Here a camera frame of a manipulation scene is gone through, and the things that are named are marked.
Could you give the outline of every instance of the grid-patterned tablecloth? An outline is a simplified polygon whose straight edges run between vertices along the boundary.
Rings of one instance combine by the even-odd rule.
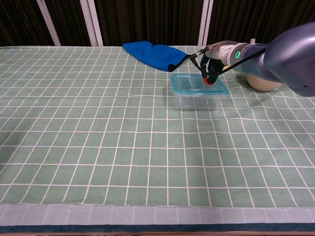
[[[171,74],[121,47],[1,48],[0,203],[315,207],[314,98],[230,72],[221,108],[181,111]]]

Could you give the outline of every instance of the black curtain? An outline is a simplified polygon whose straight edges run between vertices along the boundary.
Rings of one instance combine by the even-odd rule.
[[[46,0],[62,46],[90,46],[80,0]]]
[[[36,0],[0,0],[0,46],[53,46]]]
[[[94,0],[103,44],[197,45],[203,0]]]
[[[292,27],[315,21],[315,0],[214,0],[207,44],[222,40],[270,43]]]

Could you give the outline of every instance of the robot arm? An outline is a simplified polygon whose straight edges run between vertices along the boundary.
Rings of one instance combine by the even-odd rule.
[[[210,59],[210,73],[221,71],[225,65],[232,66],[265,49],[264,53],[234,70],[286,84],[304,97],[315,96],[315,22],[290,29],[270,44],[223,41],[208,47],[201,68],[205,70],[204,62]]]

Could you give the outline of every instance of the plastic container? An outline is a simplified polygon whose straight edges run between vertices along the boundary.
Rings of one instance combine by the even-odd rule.
[[[230,95],[219,78],[207,85],[200,74],[173,74],[171,85],[180,109],[215,109],[221,106],[222,98]]]

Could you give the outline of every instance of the blue fabric bag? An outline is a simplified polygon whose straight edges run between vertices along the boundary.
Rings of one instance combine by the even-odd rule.
[[[142,63],[167,72],[174,71],[188,55],[166,45],[153,45],[148,41],[123,44],[123,48]]]

